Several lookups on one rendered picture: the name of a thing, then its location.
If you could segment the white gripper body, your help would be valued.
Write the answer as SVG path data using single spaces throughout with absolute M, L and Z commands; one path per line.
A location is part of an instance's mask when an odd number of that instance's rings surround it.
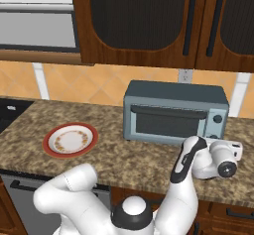
M 218 145 L 232 145 L 231 141 L 227 140 L 221 140 L 221 139 L 211 139 L 211 138 L 206 138 L 207 145 L 212 145 L 212 144 L 218 144 Z

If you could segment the toaster oven glass door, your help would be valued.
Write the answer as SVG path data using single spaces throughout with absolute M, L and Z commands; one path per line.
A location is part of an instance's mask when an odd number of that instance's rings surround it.
M 199 121 L 204 121 L 206 119 L 191 119 L 139 113 L 134 114 L 136 115 L 137 133 L 180 138 L 196 135 Z

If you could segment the blue-grey toaster oven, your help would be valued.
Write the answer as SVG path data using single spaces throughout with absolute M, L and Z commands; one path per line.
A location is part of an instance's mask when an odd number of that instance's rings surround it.
M 224 137 L 229 103 L 220 86 L 146 80 L 132 80 L 129 83 L 124 95 L 123 137 L 127 140 L 179 145 L 186 138 L 137 133 L 132 105 L 205 111 L 206 119 L 199 121 L 194 136 Z M 215 115 L 222 117 L 221 123 L 213 122 Z

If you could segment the brown base cupboard door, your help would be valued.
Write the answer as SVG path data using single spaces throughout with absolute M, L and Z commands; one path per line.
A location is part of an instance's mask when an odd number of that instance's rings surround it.
M 128 196 L 142 196 L 150 201 L 153 211 L 156 211 L 161 205 L 164 195 L 160 193 L 147 192 L 142 190 L 135 190 L 122 187 L 111 187 L 111 205 L 116 206 L 121 200 L 125 199 Z

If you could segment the brown cupboard door dark panel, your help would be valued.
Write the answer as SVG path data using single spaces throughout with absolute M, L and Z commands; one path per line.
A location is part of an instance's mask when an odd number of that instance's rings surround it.
M 196 69 L 254 72 L 254 0 L 223 0 L 212 57 L 206 56 L 216 0 L 205 0 Z
M 81 60 L 87 63 L 194 68 L 205 0 L 73 0 Z

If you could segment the brown drawer front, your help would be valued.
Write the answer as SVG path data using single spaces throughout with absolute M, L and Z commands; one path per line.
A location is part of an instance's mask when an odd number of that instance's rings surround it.
M 253 208 L 212 202 L 208 213 L 211 217 L 211 231 L 215 235 L 254 235 L 254 220 L 228 216 L 226 208 L 237 213 L 254 212 Z

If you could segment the red-rimmed white plate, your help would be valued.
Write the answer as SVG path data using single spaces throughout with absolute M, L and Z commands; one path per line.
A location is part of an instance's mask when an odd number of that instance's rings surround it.
M 88 153 L 97 143 L 97 130 L 86 123 L 72 122 L 52 129 L 44 138 L 43 150 L 59 159 L 71 159 Z

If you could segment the black hob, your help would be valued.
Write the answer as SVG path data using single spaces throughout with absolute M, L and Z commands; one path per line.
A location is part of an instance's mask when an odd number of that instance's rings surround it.
M 0 98 L 0 134 L 32 104 L 33 101 Z

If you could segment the grey dishwasher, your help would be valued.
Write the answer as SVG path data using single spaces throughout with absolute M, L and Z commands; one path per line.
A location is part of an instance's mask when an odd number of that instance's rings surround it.
M 21 217 L 28 235 L 79 235 L 70 221 L 59 214 L 43 214 L 39 212 L 33 201 L 34 191 L 11 188 L 14 179 L 21 185 L 39 188 L 44 181 L 19 176 L 2 175 L 8 193 Z

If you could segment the brown base cupboard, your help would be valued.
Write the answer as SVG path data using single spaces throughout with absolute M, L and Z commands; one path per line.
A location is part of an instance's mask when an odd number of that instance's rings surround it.
M 0 177 L 0 235 L 28 235 Z

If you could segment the white wall socket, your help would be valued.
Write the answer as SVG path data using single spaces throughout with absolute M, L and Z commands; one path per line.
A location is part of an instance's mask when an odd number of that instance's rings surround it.
M 192 70 L 181 68 L 179 70 L 179 83 L 191 83 L 192 81 Z

